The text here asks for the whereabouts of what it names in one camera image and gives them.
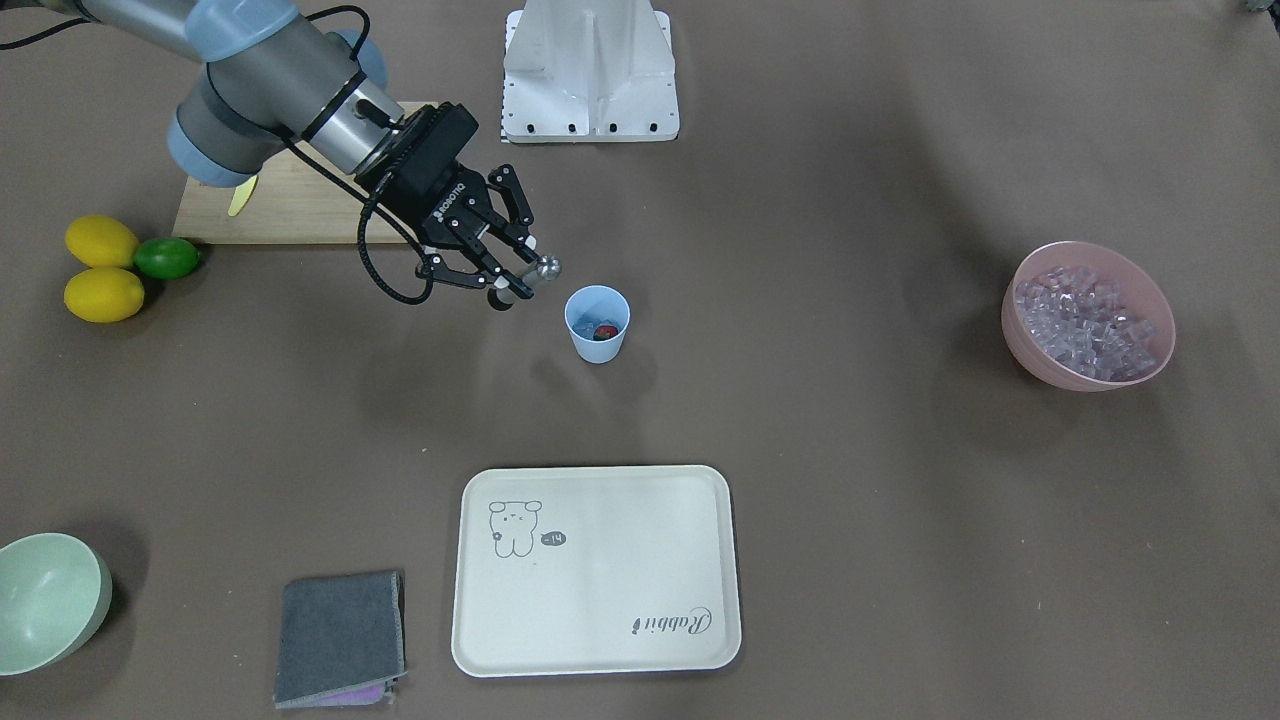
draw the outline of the tabletop surface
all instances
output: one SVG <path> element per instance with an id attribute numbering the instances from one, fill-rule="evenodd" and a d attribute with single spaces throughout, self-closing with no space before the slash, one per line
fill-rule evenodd
<path id="1" fill-rule="evenodd" d="M 197 68 L 102 27 L 0 58 L 0 544 L 77 534 L 118 593 L 79 652 L 0 678 L 0 716 L 276 717 L 284 585 L 398 569 L 396 702 L 326 717 L 1275 717 L 1265 15 L 664 0 L 678 140 L 530 147 L 498 138 L 518 4 L 366 6 L 393 95 L 465 104 L 481 129 L 461 160 L 517 168 L 564 265 L 534 302 L 445 288 L 407 307 L 352 247 L 218 247 L 136 318 L 83 323 L 63 231 L 105 213 L 169 232 L 164 132 Z M 1076 395 L 1012 360 L 1001 296 L 1060 240 L 1160 283 L 1178 348 L 1157 378 Z M 408 251 L 374 256 L 411 279 Z M 602 366 L 562 322 L 591 283 L 632 307 Z M 468 479 L 667 464 L 732 491 L 730 666 L 454 666 Z"/>

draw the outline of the bear drawing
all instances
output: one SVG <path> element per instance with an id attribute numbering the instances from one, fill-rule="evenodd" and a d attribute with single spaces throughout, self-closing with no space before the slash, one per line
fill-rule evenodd
<path id="1" fill-rule="evenodd" d="M 534 528 L 541 509 L 543 503 L 536 500 L 489 503 L 489 529 L 498 557 L 526 557 L 534 551 Z"/>

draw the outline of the white tray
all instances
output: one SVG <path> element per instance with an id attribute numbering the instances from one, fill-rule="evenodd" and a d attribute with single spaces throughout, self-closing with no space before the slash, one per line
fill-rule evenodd
<path id="1" fill-rule="evenodd" d="M 741 639 L 714 469 L 485 470 L 467 483 L 453 596 L 463 673 L 712 670 Z"/>

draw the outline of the lime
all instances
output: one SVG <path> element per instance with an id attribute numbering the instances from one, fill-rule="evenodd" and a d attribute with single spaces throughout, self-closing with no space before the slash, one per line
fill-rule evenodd
<path id="1" fill-rule="evenodd" d="M 142 281 L 120 268 L 90 268 L 67 283 L 63 302 L 91 323 L 114 323 L 142 307 Z"/>
<path id="2" fill-rule="evenodd" d="M 128 268 L 138 238 L 120 220 L 84 215 L 67 227 L 67 250 L 90 268 Z"/>
<path id="3" fill-rule="evenodd" d="M 196 269 L 200 251 L 180 237 L 157 237 L 138 247 L 133 254 L 133 264 L 145 275 L 157 281 L 174 281 Z"/>

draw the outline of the wooden cutting board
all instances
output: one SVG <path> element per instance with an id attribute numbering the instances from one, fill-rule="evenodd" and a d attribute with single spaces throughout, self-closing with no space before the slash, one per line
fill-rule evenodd
<path id="1" fill-rule="evenodd" d="M 402 102 L 413 113 L 426 102 Z M 308 145 L 300 147 L 334 174 L 352 182 Z M 312 170 L 288 150 L 262 165 L 253 196 L 234 218 L 230 187 L 211 187 L 187 178 L 173 234 L 212 245 L 355 243 L 360 202 Z M 404 242 L 376 215 L 369 222 L 369 242 Z"/>

